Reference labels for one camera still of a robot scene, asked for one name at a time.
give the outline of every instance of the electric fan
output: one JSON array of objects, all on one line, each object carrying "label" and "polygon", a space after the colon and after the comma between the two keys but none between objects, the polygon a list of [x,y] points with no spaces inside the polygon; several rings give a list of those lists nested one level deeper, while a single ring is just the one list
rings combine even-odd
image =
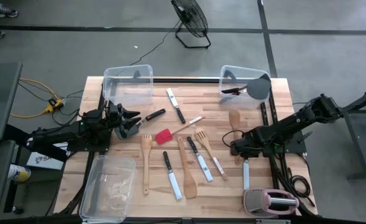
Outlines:
[{"label": "electric fan", "polygon": [[[172,5],[175,8],[177,16],[180,18],[181,23],[176,31],[176,38],[189,49],[205,48],[207,49],[211,43],[208,38],[208,22],[203,14],[200,6],[195,0],[172,0]],[[197,38],[206,37],[209,42],[207,46],[187,46],[178,36],[182,26],[185,26],[190,33]]]}]

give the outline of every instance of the red silicone spatula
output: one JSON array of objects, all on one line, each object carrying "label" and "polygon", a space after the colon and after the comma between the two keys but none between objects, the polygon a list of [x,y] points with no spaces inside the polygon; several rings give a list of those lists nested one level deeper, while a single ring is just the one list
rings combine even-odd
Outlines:
[{"label": "red silicone spatula", "polygon": [[191,124],[199,121],[200,119],[204,118],[205,116],[199,116],[195,119],[193,119],[192,121],[184,124],[183,126],[181,126],[180,128],[178,128],[176,131],[174,132],[170,132],[169,129],[165,129],[165,130],[162,130],[161,132],[159,132],[156,136],[155,136],[155,140],[157,141],[157,143],[160,145],[160,144],[163,144],[167,141],[170,141],[173,139],[173,134],[181,131],[182,129],[185,129],[187,128],[188,126],[190,126]]}]

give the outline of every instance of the slotted wooden spoon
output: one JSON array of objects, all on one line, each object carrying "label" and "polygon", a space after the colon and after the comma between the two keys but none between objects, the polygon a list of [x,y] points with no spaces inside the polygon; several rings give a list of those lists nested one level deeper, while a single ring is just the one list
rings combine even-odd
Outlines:
[{"label": "slotted wooden spoon", "polygon": [[144,157],[144,194],[150,193],[150,175],[149,175],[149,157],[152,148],[152,137],[149,134],[144,134],[141,137],[141,151]]},{"label": "slotted wooden spoon", "polygon": [[[229,119],[230,124],[232,127],[232,130],[238,130],[239,129],[239,123],[240,123],[240,114],[237,110],[230,110],[229,113]],[[240,132],[235,131],[234,132],[234,139],[240,139]],[[235,156],[235,164],[240,164],[240,162],[243,160],[241,156]]]},{"label": "slotted wooden spoon", "polygon": [[187,155],[185,154],[185,148],[183,144],[183,137],[177,137],[178,147],[180,148],[181,160],[184,167],[184,194],[185,198],[193,198],[196,196],[197,189],[194,178],[191,176],[190,169],[188,168]]},{"label": "slotted wooden spoon", "polygon": [[213,162],[216,165],[217,169],[219,170],[222,178],[225,181],[227,181],[228,180],[227,174],[224,172],[224,170],[220,166],[220,163],[219,163],[218,159],[216,158],[216,156],[214,156],[214,154],[212,152],[212,148],[210,148],[208,135],[206,134],[205,130],[202,128],[197,128],[195,130],[195,138],[199,143],[201,143],[208,150],[208,153],[212,157]]}]

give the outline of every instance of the wooden table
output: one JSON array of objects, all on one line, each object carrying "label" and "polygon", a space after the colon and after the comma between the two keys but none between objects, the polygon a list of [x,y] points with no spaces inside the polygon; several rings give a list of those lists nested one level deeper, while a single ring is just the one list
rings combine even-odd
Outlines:
[{"label": "wooden table", "polygon": [[[81,102],[81,113],[96,109],[101,92],[102,77],[88,77],[83,99]],[[181,126],[175,109],[172,107],[166,88],[172,88],[179,103],[181,111],[187,121],[205,115],[206,118],[197,122],[178,134],[174,139],[158,145],[155,142],[155,135],[165,129],[175,129]],[[290,91],[287,79],[272,79],[272,88],[279,119],[291,115],[294,110],[292,106]],[[218,105],[218,84],[211,83],[155,83],[153,93],[153,104],[145,106],[130,106],[128,110],[140,111],[144,117],[156,110],[166,109],[166,113],[159,118],[140,127],[140,132],[129,139],[119,140],[113,133],[111,146],[107,155],[131,157],[136,162],[136,175],[134,193],[130,206],[129,217],[203,217],[203,218],[248,218],[242,205],[243,178],[242,164],[236,165],[234,157],[230,155],[229,148],[223,145],[222,136],[231,131],[229,123],[229,108]],[[240,127],[248,131],[256,126],[263,125],[260,110],[240,110]],[[229,180],[224,181],[215,168],[208,152],[195,142],[199,153],[204,156],[206,163],[214,177],[210,183],[200,169],[196,156],[185,141],[185,149],[191,175],[198,186],[198,195],[192,199],[181,199],[176,201],[172,187],[168,179],[168,172],[163,160],[162,152],[167,151],[180,190],[184,195],[183,188],[183,165],[176,137],[193,136],[196,128],[203,128],[208,133],[210,145],[219,159],[221,166],[228,175]],[[150,153],[150,193],[143,194],[143,164],[144,159],[140,151],[140,139],[143,134],[153,136],[153,148]],[[229,142],[233,138],[231,134],[226,138]],[[64,175],[60,185],[55,212],[66,207],[68,202],[75,196],[82,185],[88,153],[76,153],[65,164]],[[306,164],[299,156],[287,154],[286,161],[292,169],[293,175],[302,175],[309,182],[309,174]],[[250,164],[250,188],[272,188],[270,164],[267,158],[259,157],[249,160]],[[302,201],[314,213],[316,208],[312,207],[306,199]]]}]

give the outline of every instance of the plastic bin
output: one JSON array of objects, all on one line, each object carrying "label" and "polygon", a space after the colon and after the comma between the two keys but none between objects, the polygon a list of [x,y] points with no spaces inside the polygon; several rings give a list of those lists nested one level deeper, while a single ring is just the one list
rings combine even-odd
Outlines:
[{"label": "plastic bin", "polygon": [[268,77],[270,76],[266,71],[263,70],[235,67],[230,65],[223,66],[220,72],[219,104],[236,108],[245,108],[250,110],[258,108],[258,106],[261,103],[268,100],[268,97],[270,96],[269,91],[267,97],[261,100],[252,98],[248,93],[242,93],[240,95],[231,95],[222,93],[221,91],[231,88],[244,87],[250,80],[260,78],[264,74],[267,74]]},{"label": "plastic bin", "polygon": [[108,68],[104,72],[103,97],[117,105],[152,104],[153,80],[150,65]]},{"label": "plastic bin", "polygon": [[131,158],[98,156],[90,169],[80,217],[87,223],[121,223],[133,193],[135,162]]}]

